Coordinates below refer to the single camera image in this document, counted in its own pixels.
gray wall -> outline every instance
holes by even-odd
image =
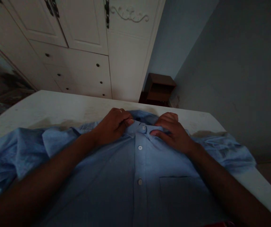
[[[221,1],[175,81],[180,108],[211,113],[271,159],[271,0]]]
[[[147,75],[157,73],[172,78],[176,76],[218,2],[219,0],[166,1]]]

brown wooden cabinet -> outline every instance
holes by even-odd
[[[170,76],[149,73],[145,92],[147,99],[167,102],[176,87],[176,83]]]

door handle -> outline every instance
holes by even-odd
[[[52,16],[54,16],[54,13],[53,13],[53,11],[51,10],[51,7],[50,7],[50,4],[49,4],[48,0],[45,0],[45,3],[46,3],[46,6],[47,6],[47,8],[48,8],[50,14],[51,14]]]
[[[109,0],[106,0],[105,10],[106,10],[106,26],[109,29]]]
[[[60,18],[60,14],[59,14],[59,10],[58,10],[57,4],[56,4],[56,0],[51,0],[51,4],[53,5],[54,13],[56,14],[56,16],[58,18]]]

white wardrobe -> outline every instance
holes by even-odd
[[[138,102],[164,3],[0,0],[0,52],[38,90]]]

wardrobe door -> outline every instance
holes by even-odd
[[[2,0],[2,2],[26,38],[67,47],[48,0]]]
[[[138,102],[164,0],[109,0],[112,98]]]
[[[103,0],[52,0],[70,48],[108,55]]]

